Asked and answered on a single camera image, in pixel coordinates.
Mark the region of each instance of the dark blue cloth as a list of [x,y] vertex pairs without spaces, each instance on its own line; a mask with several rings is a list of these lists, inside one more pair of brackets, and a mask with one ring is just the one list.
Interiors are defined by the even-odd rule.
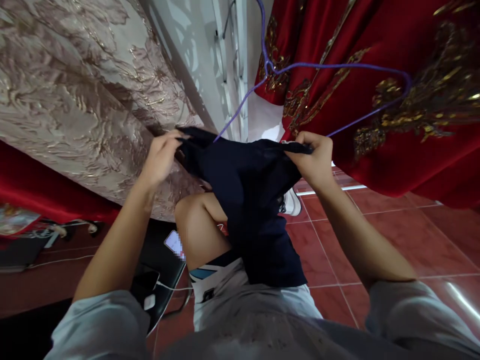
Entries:
[[209,182],[228,217],[228,240],[242,257],[251,284],[296,287],[307,283],[302,264],[278,215],[278,198],[301,175],[285,155],[311,154],[297,142],[280,144],[271,140],[250,143],[220,138],[194,127],[180,129],[180,150],[186,170]]

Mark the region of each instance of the shoe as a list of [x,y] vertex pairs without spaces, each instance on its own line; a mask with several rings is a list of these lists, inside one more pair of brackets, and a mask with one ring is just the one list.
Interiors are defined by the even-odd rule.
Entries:
[[280,200],[280,209],[279,213],[297,216],[302,211],[302,203],[300,202],[299,197],[295,193],[294,189],[291,188],[287,191],[285,195],[282,196]]

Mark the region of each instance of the leg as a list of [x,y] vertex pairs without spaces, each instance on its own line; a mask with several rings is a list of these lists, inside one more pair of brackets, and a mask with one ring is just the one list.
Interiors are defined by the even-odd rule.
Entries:
[[175,221],[189,270],[197,269],[232,246],[217,227],[227,221],[212,192],[184,197],[175,207]]

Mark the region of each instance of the purple wire hanger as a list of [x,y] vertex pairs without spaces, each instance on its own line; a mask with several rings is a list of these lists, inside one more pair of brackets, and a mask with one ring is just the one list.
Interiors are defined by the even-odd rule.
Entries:
[[243,97],[243,100],[241,101],[240,105],[238,106],[238,109],[236,110],[233,117],[225,125],[225,127],[222,129],[222,131],[220,131],[220,133],[217,135],[215,140],[213,140],[213,142],[216,142],[218,139],[220,139],[222,134],[228,129],[230,124],[239,115],[240,110],[242,109],[242,106],[244,105],[245,101],[250,96],[250,94],[252,92],[254,92],[256,88],[262,86],[263,83],[267,80],[267,77],[268,77],[268,74],[269,74],[269,67],[270,67],[270,70],[274,74],[277,74],[277,75],[282,74],[284,72],[287,72],[287,71],[289,71],[293,68],[315,68],[315,69],[362,68],[362,69],[372,69],[372,70],[383,71],[383,72],[388,72],[388,73],[401,75],[405,79],[405,90],[403,91],[403,94],[399,98],[397,98],[394,101],[391,101],[389,103],[386,103],[385,105],[373,110],[372,112],[369,112],[367,115],[362,116],[362,117],[358,118],[357,120],[355,120],[355,121],[339,128],[339,129],[335,130],[334,132],[327,135],[328,138],[337,134],[337,133],[339,133],[339,132],[341,132],[342,130],[345,130],[346,128],[351,127],[352,125],[355,125],[356,123],[361,122],[362,120],[365,120],[366,118],[368,118],[368,117],[370,117],[370,116],[372,116],[372,115],[374,115],[378,112],[381,112],[382,110],[384,110],[384,109],[388,108],[389,106],[399,102],[400,100],[402,100],[403,98],[405,98],[408,95],[410,89],[412,88],[412,78],[411,78],[411,76],[408,73],[406,73],[405,71],[401,71],[401,70],[397,70],[397,69],[393,69],[393,68],[389,68],[389,67],[382,67],[382,66],[363,64],[363,63],[329,64],[329,65],[322,64],[322,65],[320,65],[320,64],[308,63],[308,62],[295,62],[295,63],[283,68],[282,70],[276,70],[274,68],[274,64],[272,63],[272,61],[270,60],[270,58],[267,54],[267,47],[265,45],[265,8],[264,8],[264,3],[262,2],[262,0],[256,0],[256,2],[258,3],[258,6],[260,7],[260,11],[261,11],[261,52],[263,53],[263,58],[265,59],[265,61],[264,61],[265,77],[257,85],[255,85],[250,90],[248,90],[248,92]]

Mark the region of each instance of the hand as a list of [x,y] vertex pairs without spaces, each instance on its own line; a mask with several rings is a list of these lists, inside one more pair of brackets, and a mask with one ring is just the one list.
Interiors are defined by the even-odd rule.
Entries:
[[182,136],[180,131],[172,130],[153,139],[138,182],[155,190],[167,178],[174,163],[175,151],[182,144],[176,138]]
[[334,147],[332,139],[312,132],[301,131],[295,141],[309,145],[313,149],[311,155],[285,151],[306,182],[316,191],[336,184],[332,174],[332,150]]

